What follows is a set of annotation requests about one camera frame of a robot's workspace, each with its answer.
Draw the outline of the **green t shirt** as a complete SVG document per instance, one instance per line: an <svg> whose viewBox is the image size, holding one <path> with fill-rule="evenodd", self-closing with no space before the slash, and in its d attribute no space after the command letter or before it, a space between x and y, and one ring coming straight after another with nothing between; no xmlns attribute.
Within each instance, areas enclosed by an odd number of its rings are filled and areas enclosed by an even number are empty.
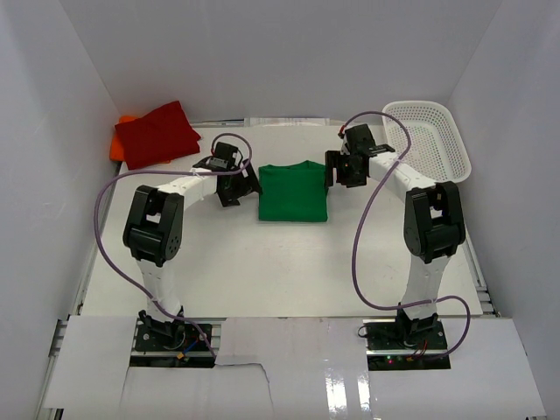
<svg viewBox="0 0 560 420"><path fill-rule="evenodd" d="M258 218L267 222L315 223L328 220L326 167L305 160L290 165L264 165L258 169L262 193Z"/></svg>

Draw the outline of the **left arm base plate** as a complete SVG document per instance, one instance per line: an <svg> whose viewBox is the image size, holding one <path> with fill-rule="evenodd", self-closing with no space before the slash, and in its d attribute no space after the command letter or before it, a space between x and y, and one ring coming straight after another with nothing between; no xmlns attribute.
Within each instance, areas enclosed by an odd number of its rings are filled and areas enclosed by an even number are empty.
<svg viewBox="0 0 560 420"><path fill-rule="evenodd" d="M213 368L206 340L217 350L221 327L210 322L160 321L138 313L129 365L133 368Z"/></svg>

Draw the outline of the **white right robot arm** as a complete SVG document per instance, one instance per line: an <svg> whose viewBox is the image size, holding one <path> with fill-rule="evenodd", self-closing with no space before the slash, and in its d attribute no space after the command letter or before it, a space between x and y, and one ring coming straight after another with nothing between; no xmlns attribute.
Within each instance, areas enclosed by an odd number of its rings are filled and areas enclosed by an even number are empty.
<svg viewBox="0 0 560 420"><path fill-rule="evenodd" d="M375 179L377 194L387 187L404 204L403 239L410 252L409 278L395 307L395 337L413 343L436 328L438 292L446 266L466 239L458 186L437 182L403 162L395 149L375 142L360 124L341 129L341 150L325 153L325 188L347 188Z"/></svg>

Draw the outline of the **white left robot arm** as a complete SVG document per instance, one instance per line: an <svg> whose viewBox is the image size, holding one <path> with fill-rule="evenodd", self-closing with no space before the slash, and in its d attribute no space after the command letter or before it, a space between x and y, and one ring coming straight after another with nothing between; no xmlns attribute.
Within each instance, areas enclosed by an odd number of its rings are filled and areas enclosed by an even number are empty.
<svg viewBox="0 0 560 420"><path fill-rule="evenodd" d="M123 231L123 244L150 294L148 308L139 312L139 318L166 338L179 329L178 318L183 315L171 260L181 246L185 210L214 194L223 207L236 207L241 198L262 192L252 164L238 147L214 141L211 150L189 175L156 187L139 186Z"/></svg>

